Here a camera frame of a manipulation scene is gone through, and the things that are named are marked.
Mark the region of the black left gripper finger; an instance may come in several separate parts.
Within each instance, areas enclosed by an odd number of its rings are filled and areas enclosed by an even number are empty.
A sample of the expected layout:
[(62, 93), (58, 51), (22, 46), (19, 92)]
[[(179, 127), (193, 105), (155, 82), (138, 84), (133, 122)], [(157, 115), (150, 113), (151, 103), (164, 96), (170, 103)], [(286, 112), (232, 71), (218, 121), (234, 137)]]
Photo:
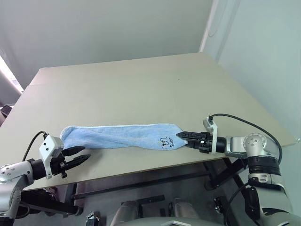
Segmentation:
[(72, 155), (75, 155), (75, 154), (79, 153), (80, 151), (82, 151), (84, 149), (85, 149), (84, 146), (70, 147), (70, 148), (62, 150), (62, 155), (63, 156), (72, 156)]
[(74, 167), (77, 167), (80, 164), (82, 164), (83, 162), (85, 162), (90, 156), (91, 156), (90, 154), (80, 155), (80, 156), (74, 158), (73, 160), (66, 162), (64, 169), (70, 170)]

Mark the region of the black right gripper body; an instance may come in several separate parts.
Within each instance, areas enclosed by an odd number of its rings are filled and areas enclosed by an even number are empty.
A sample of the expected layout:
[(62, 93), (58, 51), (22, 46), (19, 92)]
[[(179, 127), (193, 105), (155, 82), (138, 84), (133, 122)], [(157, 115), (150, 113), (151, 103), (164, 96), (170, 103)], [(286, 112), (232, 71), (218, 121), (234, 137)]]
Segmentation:
[(209, 132), (201, 132), (199, 138), (199, 151), (201, 153), (210, 153), (212, 151), (213, 135)]

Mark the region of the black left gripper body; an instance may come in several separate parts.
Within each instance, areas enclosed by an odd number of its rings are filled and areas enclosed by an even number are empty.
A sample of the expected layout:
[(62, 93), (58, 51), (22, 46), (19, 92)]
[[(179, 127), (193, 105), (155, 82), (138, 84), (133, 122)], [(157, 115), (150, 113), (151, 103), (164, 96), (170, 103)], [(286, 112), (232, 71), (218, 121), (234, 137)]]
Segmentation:
[(67, 166), (68, 164), (65, 161), (67, 155), (66, 151), (62, 151), (57, 157), (53, 157), (50, 161), (51, 173), (53, 176), (61, 174), (62, 178), (67, 177)]

